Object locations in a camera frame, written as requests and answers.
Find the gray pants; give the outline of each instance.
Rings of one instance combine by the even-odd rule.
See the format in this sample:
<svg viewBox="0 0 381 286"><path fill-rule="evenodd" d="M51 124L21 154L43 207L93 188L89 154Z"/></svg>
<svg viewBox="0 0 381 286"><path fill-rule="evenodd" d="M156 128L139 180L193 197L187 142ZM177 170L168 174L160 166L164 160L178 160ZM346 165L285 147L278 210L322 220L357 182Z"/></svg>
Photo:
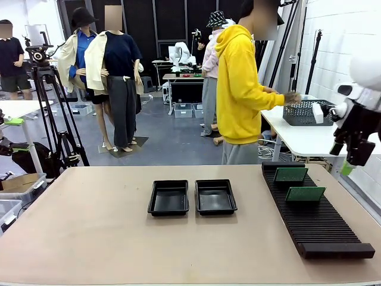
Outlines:
<svg viewBox="0 0 381 286"><path fill-rule="evenodd" d="M126 148L132 141L136 123L135 81L121 76L107 77L111 113L114 118L114 144Z"/></svg>
<svg viewBox="0 0 381 286"><path fill-rule="evenodd" d="M216 119L217 79L207 77L204 79L202 89L202 109L204 110L204 134L211 135L213 123Z"/></svg>
<svg viewBox="0 0 381 286"><path fill-rule="evenodd" d="M256 165L258 162L258 143L233 145L224 141L222 165Z"/></svg>

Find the gray floor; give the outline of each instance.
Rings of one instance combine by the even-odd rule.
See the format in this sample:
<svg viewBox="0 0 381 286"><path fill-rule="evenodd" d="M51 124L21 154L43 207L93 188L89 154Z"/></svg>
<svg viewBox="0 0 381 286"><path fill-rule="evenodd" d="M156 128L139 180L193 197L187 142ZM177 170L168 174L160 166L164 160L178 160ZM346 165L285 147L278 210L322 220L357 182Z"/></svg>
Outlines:
<svg viewBox="0 0 381 286"><path fill-rule="evenodd" d="M168 115L169 106L163 104L162 98L155 97L143 105L143 110L137 115L136 136L149 137L138 152L115 158L108 153L99 154L98 146L102 144L96 117L91 114L76 117L82 143L91 166L152 166L152 165L202 165L220 164L222 146L216 147L212 139L200 137L202 120L175 119ZM63 118L56 117L57 125L63 128ZM109 137L113 138L113 128L107 121ZM34 141L48 146L42 116L27 122ZM4 135L13 142L24 142L21 128L8 126ZM0 156L0 173L12 170L20 173L22 170L12 162L10 157Z"/></svg>

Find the black pcb rack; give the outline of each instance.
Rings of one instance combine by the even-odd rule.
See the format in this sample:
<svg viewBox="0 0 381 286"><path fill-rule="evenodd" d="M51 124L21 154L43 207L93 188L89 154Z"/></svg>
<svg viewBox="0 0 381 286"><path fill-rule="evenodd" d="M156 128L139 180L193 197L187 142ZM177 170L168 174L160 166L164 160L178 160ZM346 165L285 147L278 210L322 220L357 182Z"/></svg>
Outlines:
<svg viewBox="0 0 381 286"><path fill-rule="evenodd" d="M371 259L375 250L362 243L323 196L319 202L287 202L290 186L316 186L303 182L274 183L278 167L305 167L303 163L265 162L262 172L298 253L305 259Z"/></svg>

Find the pink hoodie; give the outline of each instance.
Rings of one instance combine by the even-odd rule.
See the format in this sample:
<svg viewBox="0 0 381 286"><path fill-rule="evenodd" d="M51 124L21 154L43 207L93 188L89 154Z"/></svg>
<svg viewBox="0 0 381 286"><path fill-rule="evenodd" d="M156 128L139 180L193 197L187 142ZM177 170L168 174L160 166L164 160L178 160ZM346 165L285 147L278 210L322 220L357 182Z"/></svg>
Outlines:
<svg viewBox="0 0 381 286"><path fill-rule="evenodd" d="M217 78L218 76L218 56L216 52L217 38L224 29L215 30L212 32L212 39L205 49L204 61L202 62L202 69L207 72L207 77Z"/></svg>

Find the yellow hoodie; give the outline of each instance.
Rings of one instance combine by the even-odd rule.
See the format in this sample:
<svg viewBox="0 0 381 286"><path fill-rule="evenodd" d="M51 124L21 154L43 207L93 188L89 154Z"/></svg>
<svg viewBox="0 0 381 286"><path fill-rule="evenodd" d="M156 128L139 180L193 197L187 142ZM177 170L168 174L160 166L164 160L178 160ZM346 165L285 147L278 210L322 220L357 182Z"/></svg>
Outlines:
<svg viewBox="0 0 381 286"><path fill-rule="evenodd" d="M250 32L241 25L227 28L217 39L220 59L217 84L218 129L230 144L257 142L261 110L284 105L282 94L268 94L258 83L255 49Z"/></svg>

